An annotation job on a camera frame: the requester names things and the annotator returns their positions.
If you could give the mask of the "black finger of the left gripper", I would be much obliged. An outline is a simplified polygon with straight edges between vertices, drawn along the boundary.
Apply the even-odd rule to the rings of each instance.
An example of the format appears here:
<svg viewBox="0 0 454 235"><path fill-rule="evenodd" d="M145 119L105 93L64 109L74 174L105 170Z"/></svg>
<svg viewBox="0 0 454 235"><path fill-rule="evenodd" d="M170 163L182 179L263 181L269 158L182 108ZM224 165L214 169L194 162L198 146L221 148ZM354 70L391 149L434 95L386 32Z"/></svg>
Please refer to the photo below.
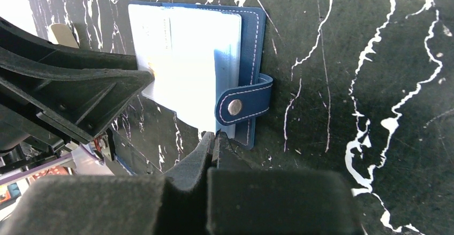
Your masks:
<svg viewBox="0 0 454 235"><path fill-rule="evenodd" d="M1 20L1 144L87 143L154 80L131 55L53 44Z"/></svg>

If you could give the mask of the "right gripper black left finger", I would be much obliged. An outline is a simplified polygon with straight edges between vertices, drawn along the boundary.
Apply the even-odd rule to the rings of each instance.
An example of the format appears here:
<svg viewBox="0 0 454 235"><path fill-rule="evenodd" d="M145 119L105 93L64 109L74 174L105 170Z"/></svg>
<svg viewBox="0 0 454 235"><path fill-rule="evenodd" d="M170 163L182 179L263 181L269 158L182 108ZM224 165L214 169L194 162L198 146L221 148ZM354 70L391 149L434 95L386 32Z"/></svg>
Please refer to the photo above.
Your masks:
<svg viewBox="0 0 454 235"><path fill-rule="evenodd" d="M1 234L206 234L214 134L163 174L48 176L22 196Z"/></svg>

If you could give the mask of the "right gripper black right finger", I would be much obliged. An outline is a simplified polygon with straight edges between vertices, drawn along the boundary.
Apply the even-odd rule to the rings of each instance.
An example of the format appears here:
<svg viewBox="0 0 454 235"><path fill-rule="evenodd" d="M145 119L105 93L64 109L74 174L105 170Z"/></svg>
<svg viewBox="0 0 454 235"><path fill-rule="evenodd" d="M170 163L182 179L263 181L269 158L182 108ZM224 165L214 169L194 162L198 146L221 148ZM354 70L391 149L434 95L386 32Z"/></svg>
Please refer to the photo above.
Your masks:
<svg viewBox="0 0 454 235"><path fill-rule="evenodd" d="M259 170L217 132L208 170L210 234L363 234L345 179L317 170Z"/></svg>

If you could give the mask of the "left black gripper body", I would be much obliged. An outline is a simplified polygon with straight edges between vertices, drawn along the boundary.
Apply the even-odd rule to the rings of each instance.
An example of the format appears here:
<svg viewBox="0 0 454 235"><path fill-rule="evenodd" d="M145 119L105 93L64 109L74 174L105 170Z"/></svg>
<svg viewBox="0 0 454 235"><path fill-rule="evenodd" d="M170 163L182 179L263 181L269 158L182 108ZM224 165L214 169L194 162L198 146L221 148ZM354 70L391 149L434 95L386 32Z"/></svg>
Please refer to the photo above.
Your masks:
<svg viewBox="0 0 454 235"><path fill-rule="evenodd" d="M38 179L55 167L76 175L108 175L109 158L102 151L113 147L109 132L79 140L37 118L34 108L1 102L1 185Z"/></svg>

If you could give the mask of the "blue leather card holder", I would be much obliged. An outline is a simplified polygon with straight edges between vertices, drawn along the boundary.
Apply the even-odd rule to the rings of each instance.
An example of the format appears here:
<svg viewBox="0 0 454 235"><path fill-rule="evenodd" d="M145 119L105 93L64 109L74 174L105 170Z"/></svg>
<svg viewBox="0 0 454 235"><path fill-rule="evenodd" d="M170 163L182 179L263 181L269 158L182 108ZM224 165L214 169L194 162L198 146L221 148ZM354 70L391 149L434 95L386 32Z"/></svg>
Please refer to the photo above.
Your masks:
<svg viewBox="0 0 454 235"><path fill-rule="evenodd" d="M223 125L235 125L233 136L227 135L246 149L254 146L256 118L269 110L272 77L260 72L266 16L258 7L237 7L185 3L131 2L151 6L180 6L225 11L241 16L241 53L239 84L224 91L215 107L215 116Z"/></svg>

